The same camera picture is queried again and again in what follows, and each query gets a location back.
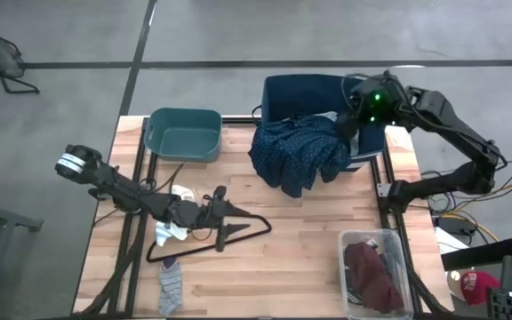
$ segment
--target maroon clothing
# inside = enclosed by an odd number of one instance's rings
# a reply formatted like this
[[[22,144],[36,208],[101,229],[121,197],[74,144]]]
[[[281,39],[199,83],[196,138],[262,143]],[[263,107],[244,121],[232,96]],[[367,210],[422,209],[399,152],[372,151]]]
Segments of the maroon clothing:
[[[353,290],[361,295],[366,308],[382,314],[404,309],[400,293],[392,283],[379,254],[365,243],[345,248],[345,265],[349,267]]]

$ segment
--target black chair leg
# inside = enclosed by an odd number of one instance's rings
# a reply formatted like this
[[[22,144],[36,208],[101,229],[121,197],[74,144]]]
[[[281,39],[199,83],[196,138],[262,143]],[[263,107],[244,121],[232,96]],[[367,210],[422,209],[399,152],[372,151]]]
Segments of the black chair leg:
[[[23,84],[31,89],[29,89],[29,90],[11,90],[11,89],[9,89],[9,86],[5,82],[5,79],[13,81],[14,83],[17,83],[17,84]],[[4,87],[5,92],[7,92],[7,93],[36,93],[36,94],[40,93],[39,88],[35,87],[32,84],[23,82],[21,80],[12,79],[12,78],[6,77],[6,76],[0,76],[0,81],[1,81],[1,85]]]

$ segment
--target red cloth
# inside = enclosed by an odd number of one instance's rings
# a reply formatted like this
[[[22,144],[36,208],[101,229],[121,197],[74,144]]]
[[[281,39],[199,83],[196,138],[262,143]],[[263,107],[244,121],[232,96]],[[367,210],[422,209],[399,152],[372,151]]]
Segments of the red cloth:
[[[345,248],[344,259],[353,289],[361,295],[363,306],[382,314],[404,309],[402,297],[376,250],[365,243],[350,244]]]
[[[487,300],[487,288],[499,289],[499,280],[483,271],[468,271],[461,276],[461,294],[469,306]]]

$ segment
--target black metal table frame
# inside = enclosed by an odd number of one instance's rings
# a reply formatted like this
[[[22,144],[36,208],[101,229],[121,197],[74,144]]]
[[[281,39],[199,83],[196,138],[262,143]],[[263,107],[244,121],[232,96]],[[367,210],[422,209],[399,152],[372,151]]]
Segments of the black metal table frame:
[[[140,134],[140,141],[143,140],[143,137],[145,135],[146,127],[147,127],[147,120],[148,117],[144,117],[143,123],[141,126],[141,134]],[[253,124],[253,120],[251,116],[224,116],[223,121],[224,124]],[[132,180],[134,181],[140,181],[140,174],[143,166],[143,159],[145,157],[145,147],[143,143],[138,144],[138,153],[136,155],[135,159],[135,165],[133,167],[133,175]],[[387,175],[387,181],[388,183],[392,183],[395,181],[395,175],[394,170],[392,168],[392,162],[390,160],[390,154],[388,151],[388,146],[385,143],[385,148],[382,150],[382,158],[385,165],[385,172]],[[149,166],[148,166],[148,172],[147,172],[147,178],[153,179],[155,177],[156,173],[156,160],[157,155],[154,153],[151,153],[150,159],[149,159]],[[376,158],[373,158],[370,161],[371,166],[371,172],[372,172],[372,183],[374,188],[376,189],[376,185],[378,183],[381,183],[381,176],[379,171],[379,165],[377,163]],[[379,215],[380,215],[380,226],[382,228],[388,228],[390,229],[390,222],[388,219],[389,213],[384,212],[381,210],[380,201],[381,198],[379,197],[379,194],[377,192],[374,192],[377,197],[377,204],[379,207]],[[109,303],[106,310],[106,313],[103,314],[104,318],[130,318],[133,314],[133,307],[135,303],[135,294],[138,286],[138,279],[139,279],[139,273],[140,273],[140,264],[141,264],[141,257],[143,253],[143,245],[145,240],[145,231],[146,226],[148,222],[148,213],[147,212],[140,212],[138,214],[139,216],[139,222],[137,227],[136,236],[134,237],[133,243],[130,246],[130,233],[132,229],[133,224],[133,218],[134,215],[126,214],[124,217],[124,225],[122,226],[122,234],[120,237],[120,245],[118,247],[118,253],[116,258],[116,268],[118,268],[123,260],[126,260],[128,258],[132,259],[132,268],[130,271],[130,279],[128,281],[128,289],[127,289],[127,296],[124,304],[124,310],[119,311],[118,310],[118,300],[119,300],[119,292],[120,292],[120,282],[117,282],[114,285],[114,289],[112,290],[112,293],[109,295]],[[412,255],[410,251],[410,245],[408,244],[408,236],[406,234],[406,227],[404,224],[404,217],[402,214],[395,214],[395,221],[396,221],[396,232],[400,237],[400,241],[402,243],[403,249],[404,249],[404,260],[406,263],[409,263],[412,265]],[[80,278],[78,279],[78,286],[80,285],[80,279],[82,278],[82,272],[80,275]],[[410,292],[413,297],[412,299],[412,306],[414,313],[422,312],[422,307],[420,303],[420,296],[415,290],[415,288],[410,284]],[[74,306],[74,302],[76,300],[76,296],[73,299],[72,305]],[[90,316],[92,319],[96,319],[99,317],[96,317],[97,315]]]

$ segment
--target gray concrete floor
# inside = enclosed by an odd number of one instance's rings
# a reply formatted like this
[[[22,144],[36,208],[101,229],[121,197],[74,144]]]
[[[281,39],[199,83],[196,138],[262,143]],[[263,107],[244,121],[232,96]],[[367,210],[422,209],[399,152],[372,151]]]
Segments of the gray concrete floor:
[[[28,62],[131,61],[148,0],[0,0],[0,35]],[[144,60],[512,59],[512,0],[168,0]],[[130,115],[161,107],[248,114],[266,76],[381,68],[141,70]],[[512,67],[398,68],[405,84],[442,91],[458,115],[512,159]],[[109,152],[128,69],[28,70],[41,94],[0,87],[0,207],[44,219],[18,230],[0,279],[0,319],[70,311],[96,203],[56,175],[69,143]],[[412,134],[421,170],[466,160],[435,134]],[[499,172],[498,181],[512,173]],[[512,237],[512,193],[468,210]]]

